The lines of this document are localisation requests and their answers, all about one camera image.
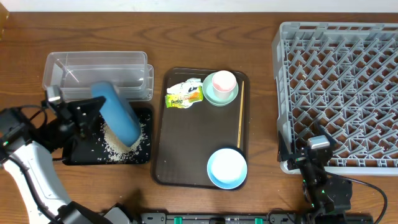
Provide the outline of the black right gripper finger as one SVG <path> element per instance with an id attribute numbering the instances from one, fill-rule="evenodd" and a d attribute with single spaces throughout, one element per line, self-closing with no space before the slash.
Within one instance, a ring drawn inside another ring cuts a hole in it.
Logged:
<path id="1" fill-rule="evenodd" d="M 284 141 L 283 135 L 280 131 L 277 134 L 278 137 L 278 155 L 277 161 L 283 167 L 286 166 L 287 170 L 294 169 L 292 154 L 289 152 L 288 147 Z"/>
<path id="2" fill-rule="evenodd" d="M 330 142 L 330 146 L 334 146 L 336 144 L 336 141 L 326 132 L 326 129 L 323 126 L 317 123 L 315 127 L 318 131 L 318 136 L 325 135 Z"/>

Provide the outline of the dark blue plate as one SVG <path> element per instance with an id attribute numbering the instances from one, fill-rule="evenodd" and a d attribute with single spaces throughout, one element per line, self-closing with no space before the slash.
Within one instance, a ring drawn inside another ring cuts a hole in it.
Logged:
<path id="1" fill-rule="evenodd" d="M 134 144 L 141 135 L 141 126 L 127 100 L 119 96 L 110 82 L 94 83 L 90 86 L 90 90 L 93 98 L 105 97 L 106 101 L 100 113 L 112 132 L 126 146 Z"/>

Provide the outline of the light blue bowl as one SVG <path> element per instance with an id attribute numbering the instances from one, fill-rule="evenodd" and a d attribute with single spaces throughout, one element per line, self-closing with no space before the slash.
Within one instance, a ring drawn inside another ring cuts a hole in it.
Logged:
<path id="1" fill-rule="evenodd" d="M 240 187 L 246 180 L 248 165 L 239 150 L 222 148 L 210 156 L 206 170 L 209 179 L 215 186 L 233 190 Z"/>

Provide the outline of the pink cup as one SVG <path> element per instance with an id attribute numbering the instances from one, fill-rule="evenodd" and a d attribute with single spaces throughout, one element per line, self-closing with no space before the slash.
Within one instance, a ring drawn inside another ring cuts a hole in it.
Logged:
<path id="1" fill-rule="evenodd" d="M 221 100 L 226 100 L 237 85 L 237 81 L 231 72 L 221 70 L 213 75 L 212 85 L 215 96 Z"/>

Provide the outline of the mint green bowl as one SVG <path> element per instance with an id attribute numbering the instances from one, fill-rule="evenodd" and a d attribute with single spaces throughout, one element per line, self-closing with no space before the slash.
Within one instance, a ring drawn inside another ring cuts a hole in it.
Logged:
<path id="1" fill-rule="evenodd" d="M 227 97 L 227 99 L 222 100 L 219 99 L 215 95 L 215 91 L 212 84 L 212 79 L 215 72 L 208 75 L 203 81 L 203 96 L 210 102 L 210 104 L 214 106 L 226 106 L 227 104 L 231 103 L 239 93 L 239 85 L 236 86 L 231 90 L 231 93 Z"/>

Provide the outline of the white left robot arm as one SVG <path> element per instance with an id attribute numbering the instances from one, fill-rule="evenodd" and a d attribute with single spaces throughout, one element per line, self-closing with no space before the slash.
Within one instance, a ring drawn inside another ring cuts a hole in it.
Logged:
<path id="1" fill-rule="evenodd" d="M 74 202 L 58 178 L 51 153 L 76 139 L 86 139 L 105 103 L 103 96 L 66 103 L 44 100 L 56 119 L 36 128 L 21 107 L 1 111 L 1 166 L 15 180 L 31 223 L 134 223 L 120 204 L 96 213 Z"/>

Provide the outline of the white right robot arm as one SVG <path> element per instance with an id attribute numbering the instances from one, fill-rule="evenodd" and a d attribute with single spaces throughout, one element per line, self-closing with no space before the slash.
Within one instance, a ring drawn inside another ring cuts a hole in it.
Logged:
<path id="1" fill-rule="evenodd" d="M 325 166 L 333 157 L 336 141 L 320 125 L 316 136 L 296 153 L 289 153 L 281 132 L 278 132 L 278 161 L 289 169 L 298 169 L 303 177 L 305 199 L 311 209 L 296 215 L 294 223 L 372 223 L 370 215 L 348 215 L 351 209 L 353 182 L 343 177 L 328 175 Z"/>

